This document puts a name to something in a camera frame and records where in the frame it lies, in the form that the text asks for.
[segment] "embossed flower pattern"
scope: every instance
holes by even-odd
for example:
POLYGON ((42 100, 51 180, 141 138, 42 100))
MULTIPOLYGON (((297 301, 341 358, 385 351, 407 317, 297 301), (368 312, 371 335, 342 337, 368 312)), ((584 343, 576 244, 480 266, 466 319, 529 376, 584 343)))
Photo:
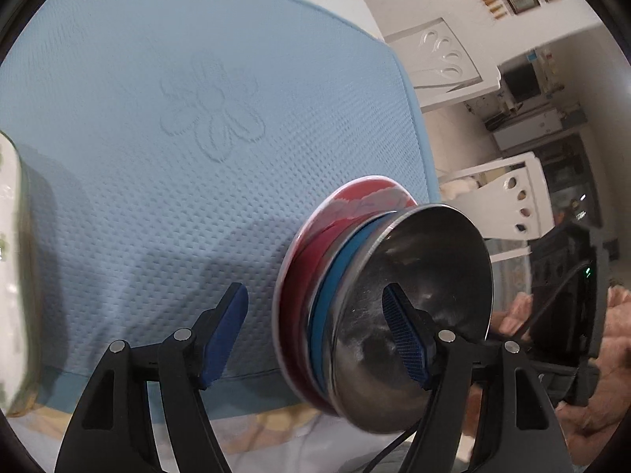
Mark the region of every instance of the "embossed flower pattern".
POLYGON ((164 132, 192 132, 201 151, 214 161, 225 161, 236 140, 254 142, 265 134, 251 104, 256 79, 245 70, 226 71, 211 55, 197 55, 189 69, 165 77, 161 88, 169 102, 160 119, 164 132))

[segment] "light blue cloth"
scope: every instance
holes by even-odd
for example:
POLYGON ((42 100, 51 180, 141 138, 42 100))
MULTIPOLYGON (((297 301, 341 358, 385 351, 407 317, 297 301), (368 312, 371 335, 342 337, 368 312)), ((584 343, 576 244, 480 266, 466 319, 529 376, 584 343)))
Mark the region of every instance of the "light blue cloth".
POLYGON ((62 410, 111 341, 162 341, 231 281, 250 311, 224 377, 278 384, 271 295, 307 216, 364 175, 439 200, 392 51, 301 0, 48 0, 0 66, 0 129, 30 178, 62 410))

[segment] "black cable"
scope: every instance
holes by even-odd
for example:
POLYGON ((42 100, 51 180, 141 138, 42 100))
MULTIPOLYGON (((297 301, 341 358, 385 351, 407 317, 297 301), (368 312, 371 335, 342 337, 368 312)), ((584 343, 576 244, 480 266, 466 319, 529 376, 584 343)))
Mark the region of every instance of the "black cable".
POLYGON ((522 325, 521 327, 519 327, 512 335, 512 338, 515 339, 520 339, 527 331, 528 329, 530 329, 532 327, 532 324, 535 324, 539 318, 541 317, 542 314, 544 314, 546 312, 546 310, 552 305, 552 303, 554 302, 554 300, 556 300, 556 297, 558 297, 558 295, 561 293, 561 290, 563 290, 567 283, 569 283, 570 281, 572 281, 572 278, 578 274, 583 268, 585 268, 586 266, 591 265, 592 260, 583 260, 582 262, 578 263, 577 265, 573 266, 566 274, 566 276, 563 278, 563 280, 560 282, 560 284, 554 289, 554 291, 552 292, 552 295, 550 295, 550 297, 548 297, 545 301, 545 303, 543 304, 543 306, 541 306, 541 308, 539 308, 539 311, 537 311, 534 315, 531 315, 530 318, 528 318, 522 325))
POLYGON ((406 430, 403 434, 397 437, 386 448, 381 450, 381 452, 379 452, 373 460, 368 462, 368 464, 366 465, 362 473, 370 473, 373 469, 375 469, 375 466, 379 464, 386 457, 386 455, 388 455, 390 452, 393 452, 396 447, 398 447, 401 443, 403 443, 403 441, 405 441, 414 432, 416 432, 417 428, 418 428, 418 423, 414 424, 412 427, 406 430))

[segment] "black clamp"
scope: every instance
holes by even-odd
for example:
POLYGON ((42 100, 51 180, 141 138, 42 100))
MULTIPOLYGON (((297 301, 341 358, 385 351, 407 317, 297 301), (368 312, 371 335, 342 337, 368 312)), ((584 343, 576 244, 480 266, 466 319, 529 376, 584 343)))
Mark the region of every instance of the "black clamp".
POLYGON ((162 472, 146 384, 157 381, 181 473, 229 473, 200 390, 221 376, 247 306, 247 290, 233 283, 191 329, 155 345, 110 344, 70 420, 55 472, 162 472))
MULTIPOLYGON (((384 289, 383 305, 403 363, 417 380, 420 355, 411 347, 427 347, 428 327, 440 327, 429 324, 431 317, 414 309, 398 285, 384 289)), ((437 331, 433 343, 433 383, 424 384, 432 388, 430 402, 400 473, 452 471, 472 382, 482 385, 483 396, 468 472, 504 473, 508 465, 515 473, 572 472, 548 394, 519 343, 472 344, 449 329, 437 331)))

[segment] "person's hand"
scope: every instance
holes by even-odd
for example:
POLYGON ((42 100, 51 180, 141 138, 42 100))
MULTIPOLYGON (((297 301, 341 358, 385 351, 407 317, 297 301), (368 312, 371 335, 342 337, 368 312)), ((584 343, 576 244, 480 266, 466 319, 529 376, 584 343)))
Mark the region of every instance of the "person's hand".
MULTIPOLYGON (((631 292, 621 286, 609 289, 605 332, 600 355, 594 364, 600 381, 587 407, 562 402, 556 416, 566 436, 572 461, 590 464, 602 451, 631 405, 631 292)), ((520 293, 507 312, 491 317, 491 328, 513 334, 532 310, 532 297, 520 293)), ((475 436, 480 416, 482 390, 473 385, 463 423, 463 433, 475 436)))
POLYGON ((561 402, 561 422, 572 461, 590 464, 603 450, 631 405, 631 292, 621 286, 609 289, 605 332, 594 364, 600 381, 587 407, 561 402))

